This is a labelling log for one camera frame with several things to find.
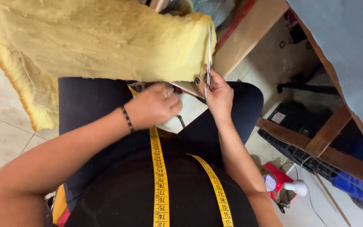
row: forearm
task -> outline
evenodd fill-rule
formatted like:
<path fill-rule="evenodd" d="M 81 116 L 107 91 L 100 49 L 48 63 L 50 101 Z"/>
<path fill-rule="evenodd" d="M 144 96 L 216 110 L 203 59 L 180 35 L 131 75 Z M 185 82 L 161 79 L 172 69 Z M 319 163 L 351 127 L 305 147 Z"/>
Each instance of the forearm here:
<path fill-rule="evenodd" d="M 225 171 L 247 195 L 265 192 L 266 188 L 261 174 L 242 143 L 232 120 L 216 121 L 216 124 Z"/>
<path fill-rule="evenodd" d="M 0 189 L 45 195 L 99 151 L 129 133 L 120 109 L 45 142 L 0 169 Z"/>

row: scissors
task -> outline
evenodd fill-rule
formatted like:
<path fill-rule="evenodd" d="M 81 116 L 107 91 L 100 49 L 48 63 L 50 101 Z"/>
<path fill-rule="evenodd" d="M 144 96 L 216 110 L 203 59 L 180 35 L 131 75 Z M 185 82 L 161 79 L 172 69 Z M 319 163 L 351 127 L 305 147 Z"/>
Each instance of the scissors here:
<path fill-rule="evenodd" d="M 207 64 L 207 78 L 206 78 L 206 86 L 205 86 L 205 103 L 206 103 L 206 93 L 209 89 L 210 84 L 210 70 L 211 70 L 211 35 L 212 35 L 212 26 L 209 26 L 209 35 L 208 35 L 208 64 Z"/>

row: plastic bag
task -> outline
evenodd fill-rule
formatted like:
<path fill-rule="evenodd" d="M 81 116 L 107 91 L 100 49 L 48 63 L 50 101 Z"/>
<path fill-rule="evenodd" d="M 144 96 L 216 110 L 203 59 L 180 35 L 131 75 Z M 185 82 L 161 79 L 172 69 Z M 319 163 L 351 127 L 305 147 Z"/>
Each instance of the plastic bag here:
<path fill-rule="evenodd" d="M 233 0 L 192 0 L 194 11 L 211 16 L 215 28 L 229 16 L 235 8 Z"/>

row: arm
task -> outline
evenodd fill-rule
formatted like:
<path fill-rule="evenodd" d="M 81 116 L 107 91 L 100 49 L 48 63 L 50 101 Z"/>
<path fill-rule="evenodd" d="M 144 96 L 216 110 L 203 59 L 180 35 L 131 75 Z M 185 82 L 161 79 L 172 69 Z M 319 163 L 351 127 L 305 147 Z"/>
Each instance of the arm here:
<path fill-rule="evenodd" d="M 265 188 L 260 171 L 242 143 L 231 119 L 233 89 L 214 70 L 207 92 L 207 105 L 218 128 L 225 171 L 245 192 L 256 215 L 259 227 L 282 227 Z M 204 94 L 205 82 L 199 82 Z"/>
<path fill-rule="evenodd" d="M 164 99 L 163 92 L 169 95 Z M 177 95 L 153 85 L 125 105 L 136 130 L 167 121 L 182 109 Z M 44 196 L 99 151 L 130 133 L 121 109 L 20 155 L 0 169 L 0 226 L 43 226 Z"/>

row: black pants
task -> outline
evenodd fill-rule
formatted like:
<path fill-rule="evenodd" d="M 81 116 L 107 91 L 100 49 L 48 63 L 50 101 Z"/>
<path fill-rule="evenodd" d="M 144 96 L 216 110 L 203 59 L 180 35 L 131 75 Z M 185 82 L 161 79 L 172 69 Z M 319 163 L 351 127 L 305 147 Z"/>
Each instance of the black pants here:
<path fill-rule="evenodd" d="M 228 84 L 234 89 L 232 121 L 242 142 L 246 143 L 263 108 L 263 94 L 252 84 Z M 133 97 L 123 80 L 59 78 L 58 86 L 60 134 L 96 121 Z M 206 157 L 216 166 L 222 166 L 218 130 L 209 110 L 186 126 L 176 138 L 163 143 L 164 154 L 173 144 L 202 147 L 196 149 L 194 154 Z M 130 134 L 92 157 L 64 183 L 69 211 L 74 209 L 78 198 L 103 171 L 122 157 L 142 149 L 150 150 L 149 130 Z"/>

